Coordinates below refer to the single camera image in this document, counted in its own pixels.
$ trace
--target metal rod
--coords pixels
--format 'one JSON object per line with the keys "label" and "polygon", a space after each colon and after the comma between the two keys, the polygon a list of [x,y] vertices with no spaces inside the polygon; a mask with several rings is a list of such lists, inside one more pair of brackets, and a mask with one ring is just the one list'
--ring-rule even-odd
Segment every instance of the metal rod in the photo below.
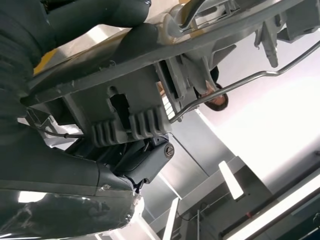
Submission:
{"label": "metal rod", "polygon": [[182,117],[183,115],[189,112],[189,110],[191,110],[191,109],[192,109],[195,106],[203,104],[203,103],[206,103],[206,102],[211,101],[212,99],[215,99],[217,97],[219,97],[219,96],[221,96],[221,95],[223,95],[223,94],[239,88],[241,86],[252,82],[252,81],[256,80],[256,79],[259,79],[259,78],[261,78],[261,77],[278,77],[278,76],[282,75],[282,74],[296,66],[297,64],[306,59],[306,57],[311,55],[312,53],[315,52],[315,50],[317,50],[319,47],[320,47],[320,41],[315,43],[315,45],[313,45],[313,46],[310,47],[309,49],[305,51],[303,54],[294,59],[294,61],[291,61],[291,63],[289,63],[289,64],[288,64],[288,65],[286,65],[286,66],[285,66],[285,67],[283,67],[280,70],[278,70],[278,71],[258,71],[258,72],[254,73],[252,75],[243,78],[242,80],[239,80],[239,81],[230,84],[229,86],[224,87],[224,88],[220,89],[219,91],[215,91],[215,92],[211,93],[210,95],[202,97],[202,98],[192,101],[192,102],[186,105],[186,107],[184,107],[181,111],[177,113],[174,117],[171,118],[170,120],[170,122],[171,124],[173,124],[173,123],[176,122],[177,120],[180,119],[180,117]]}
{"label": "metal rod", "polygon": [[[200,213],[203,213],[203,212],[205,212],[205,210],[207,210],[207,209],[208,209],[208,208],[211,207],[212,205],[216,204],[216,203],[219,202],[220,200],[223,199],[224,197],[228,196],[229,194],[230,194],[230,192],[226,193],[226,194],[224,194],[223,196],[221,196],[221,197],[220,197],[220,198],[218,198],[218,199],[217,199],[217,200],[214,201],[213,203],[209,204],[209,205],[208,205],[208,206],[205,207],[203,210],[201,210],[201,211],[200,211]],[[195,216],[193,216],[193,217],[192,217],[192,218],[189,219],[189,220],[188,220],[188,222],[189,222],[189,221],[191,221],[191,220],[193,220],[193,219],[195,219],[195,218],[196,218],[196,217],[197,217],[197,215],[195,215]],[[180,227],[177,228],[176,230],[174,230],[174,231],[173,231],[173,232],[174,232],[174,233],[175,233],[175,232],[177,232],[177,231],[179,231],[179,230],[180,230],[182,226],[183,226],[183,224],[181,224],[181,226],[180,226]]]}
{"label": "metal rod", "polygon": [[198,218],[197,218],[197,240],[200,240],[200,210],[198,209],[198,214],[197,214]]}

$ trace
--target cable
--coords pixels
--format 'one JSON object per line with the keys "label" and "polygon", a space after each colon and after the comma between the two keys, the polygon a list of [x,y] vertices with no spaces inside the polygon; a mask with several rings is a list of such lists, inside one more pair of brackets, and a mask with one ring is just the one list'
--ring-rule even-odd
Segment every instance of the cable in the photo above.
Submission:
{"label": "cable", "polygon": [[224,87],[223,89],[220,89],[219,91],[215,91],[213,92],[211,94],[209,94],[208,96],[205,96],[205,97],[202,97],[192,102],[190,102],[189,104],[187,104],[186,107],[183,108],[181,111],[177,113],[174,117],[171,118],[170,120],[171,124],[173,124],[174,122],[176,122],[177,120],[180,119],[180,117],[182,117],[183,115],[192,110],[193,108],[200,105],[200,104],[204,104],[208,101],[211,101],[212,99],[215,99],[217,97],[223,95],[223,94],[226,94],[228,92],[239,88],[241,86],[252,82],[254,80],[256,79],[259,79],[261,77],[278,77],[280,75],[282,75],[284,73],[286,73],[287,71],[296,66],[297,64],[306,59],[306,57],[311,55],[312,53],[315,52],[315,50],[317,50],[318,48],[320,47],[320,41],[315,43],[315,45],[310,47],[309,49],[305,51],[304,53],[301,54],[300,56],[291,61],[291,63],[280,69],[278,71],[258,71],[256,73],[254,73],[252,75],[243,78],[242,80],[230,84],[229,86]]}
{"label": "cable", "polygon": [[186,11],[189,10],[189,12],[187,14],[186,21],[180,25],[180,28],[182,30],[189,28],[195,15],[197,15],[197,13],[205,1],[206,0],[191,0],[184,5],[183,8],[186,9]]}
{"label": "cable", "polygon": [[190,218],[190,219],[186,219],[186,218],[184,218],[184,217],[183,217],[183,216],[180,215],[180,214],[179,214],[179,212],[177,212],[177,214],[179,216],[179,218],[183,219],[183,220],[184,220],[184,221],[187,221],[187,222],[189,222],[189,221],[191,221],[191,220],[192,220],[192,219],[193,219],[193,217],[192,217],[192,218]]}

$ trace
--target person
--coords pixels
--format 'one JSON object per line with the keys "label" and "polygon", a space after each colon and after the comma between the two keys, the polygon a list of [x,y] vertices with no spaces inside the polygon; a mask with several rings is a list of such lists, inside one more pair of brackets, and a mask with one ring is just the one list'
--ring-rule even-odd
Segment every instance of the person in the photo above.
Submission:
{"label": "person", "polygon": [[[215,68],[214,68],[213,70],[211,70],[211,72],[211,76],[212,77],[213,81],[215,83],[215,85],[217,87],[218,87],[219,89],[222,89],[223,87],[221,85],[220,85],[219,83],[217,83],[218,78],[219,78],[219,69],[217,66],[216,66]],[[197,93],[197,97],[198,98],[203,98],[210,94],[212,94],[214,92],[214,87],[210,84],[208,81],[206,81],[206,85],[208,88],[208,91],[204,93],[204,94],[199,94]],[[214,98],[212,100],[210,101],[207,101],[205,104],[213,110],[213,111],[216,111],[216,112],[220,112],[223,110],[225,110],[226,108],[228,107],[229,105],[229,97],[226,94],[223,94],[223,95],[220,95],[216,98]]]}

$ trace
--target bolt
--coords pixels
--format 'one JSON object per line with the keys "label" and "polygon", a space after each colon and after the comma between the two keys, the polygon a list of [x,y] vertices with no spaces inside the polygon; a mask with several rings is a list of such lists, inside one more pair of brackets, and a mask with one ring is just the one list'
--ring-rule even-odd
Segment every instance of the bolt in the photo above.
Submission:
{"label": "bolt", "polygon": [[165,155],[168,159],[171,159],[174,155],[174,147],[172,144],[165,146]]}
{"label": "bolt", "polygon": [[108,184],[105,184],[100,189],[100,192],[104,192],[104,191],[109,190],[110,188],[111,188],[111,186],[109,186]]}

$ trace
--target mounting bolt head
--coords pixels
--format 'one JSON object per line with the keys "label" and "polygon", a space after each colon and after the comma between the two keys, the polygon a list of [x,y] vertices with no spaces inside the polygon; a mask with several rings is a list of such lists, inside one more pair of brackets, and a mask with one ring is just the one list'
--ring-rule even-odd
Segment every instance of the mounting bolt head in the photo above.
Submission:
{"label": "mounting bolt head", "polygon": [[168,143],[165,148],[165,155],[168,159],[171,159],[174,155],[174,145]]}

